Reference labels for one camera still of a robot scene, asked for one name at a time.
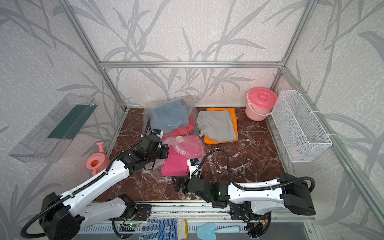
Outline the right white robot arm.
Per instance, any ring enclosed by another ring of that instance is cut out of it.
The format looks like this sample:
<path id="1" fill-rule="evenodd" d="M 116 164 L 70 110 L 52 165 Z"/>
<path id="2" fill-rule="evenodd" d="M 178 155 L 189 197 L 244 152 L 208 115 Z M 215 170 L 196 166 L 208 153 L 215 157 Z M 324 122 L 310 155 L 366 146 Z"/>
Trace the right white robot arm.
<path id="1" fill-rule="evenodd" d="M 311 177 L 283 173 L 260 183 L 211 183 L 196 176 L 173 176 L 172 182 L 176 191 L 191 193 L 212 208 L 230 207 L 233 220 L 249 222 L 284 209 L 299 216 L 316 214 L 311 197 L 315 180 Z"/>

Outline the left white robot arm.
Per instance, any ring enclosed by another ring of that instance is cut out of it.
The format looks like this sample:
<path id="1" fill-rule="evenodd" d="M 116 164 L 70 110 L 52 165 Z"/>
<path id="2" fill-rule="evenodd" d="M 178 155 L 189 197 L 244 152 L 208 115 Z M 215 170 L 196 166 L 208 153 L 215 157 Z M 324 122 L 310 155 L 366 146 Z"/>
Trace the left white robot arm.
<path id="1" fill-rule="evenodd" d="M 25 239 L 47 237 L 50 240 L 71 240 L 90 225 L 121 217 L 131 206 L 128 197 L 118 197 L 95 206 L 89 204 L 114 184 L 145 168 L 148 163 L 166 159 L 169 147 L 162 143 L 162 137 L 163 132 L 154 129 L 117 155 L 105 170 L 89 180 L 61 195 L 51 193 L 46 196 L 41 212 L 22 227 L 20 236 Z"/>

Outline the clear plastic vacuum bag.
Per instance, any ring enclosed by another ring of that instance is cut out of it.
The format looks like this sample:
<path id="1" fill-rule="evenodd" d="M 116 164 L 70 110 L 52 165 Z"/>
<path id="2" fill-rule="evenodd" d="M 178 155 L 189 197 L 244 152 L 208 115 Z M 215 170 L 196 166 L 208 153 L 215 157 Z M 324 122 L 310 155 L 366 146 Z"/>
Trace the clear plastic vacuum bag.
<path id="1" fill-rule="evenodd" d="M 143 170 L 143 174 L 169 184 L 172 176 L 189 174 L 188 159 L 203 158 L 204 143 L 199 137 L 197 100 L 198 96 L 192 95 L 144 104 L 143 128 L 149 132 L 154 129 L 163 131 L 162 142 L 169 146 L 169 157 L 157 160 L 149 170 Z"/>

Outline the pink garment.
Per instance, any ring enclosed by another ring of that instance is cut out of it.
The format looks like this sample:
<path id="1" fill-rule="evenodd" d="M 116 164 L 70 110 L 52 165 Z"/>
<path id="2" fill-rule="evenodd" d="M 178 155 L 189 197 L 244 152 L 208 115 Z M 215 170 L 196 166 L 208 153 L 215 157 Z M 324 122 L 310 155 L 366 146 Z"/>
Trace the pink garment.
<path id="1" fill-rule="evenodd" d="M 176 137 L 170 137 L 164 143 L 169 146 L 169 156 L 162 164 L 162 176 L 186 176 L 189 173 L 187 160 L 198 158 L 201 161 L 204 157 L 204 144 L 195 135 L 185 136 L 181 143 Z"/>

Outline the blue towel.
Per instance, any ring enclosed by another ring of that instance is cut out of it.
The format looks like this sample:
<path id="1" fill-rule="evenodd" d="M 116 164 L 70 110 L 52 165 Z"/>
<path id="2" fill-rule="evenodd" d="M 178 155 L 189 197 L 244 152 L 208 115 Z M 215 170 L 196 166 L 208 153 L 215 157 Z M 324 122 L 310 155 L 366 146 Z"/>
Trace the blue towel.
<path id="1" fill-rule="evenodd" d="M 151 127 L 168 134 L 189 123 L 190 111 L 182 99 L 162 103 L 151 110 Z"/>

